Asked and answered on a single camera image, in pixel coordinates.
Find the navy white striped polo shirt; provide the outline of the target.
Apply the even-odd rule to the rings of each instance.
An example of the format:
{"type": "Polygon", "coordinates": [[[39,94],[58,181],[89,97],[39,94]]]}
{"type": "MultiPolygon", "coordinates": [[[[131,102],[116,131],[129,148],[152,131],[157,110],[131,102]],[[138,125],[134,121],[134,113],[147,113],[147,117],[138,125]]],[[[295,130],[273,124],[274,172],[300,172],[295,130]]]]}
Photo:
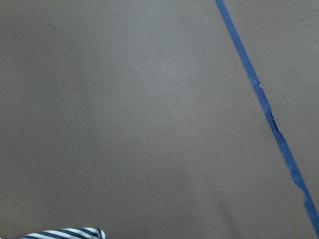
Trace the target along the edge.
{"type": "Polygon", "coordinates": [[[108,236],[96,228],[67,228],[30,233],[20,239],[108,239],[108,236]]]}

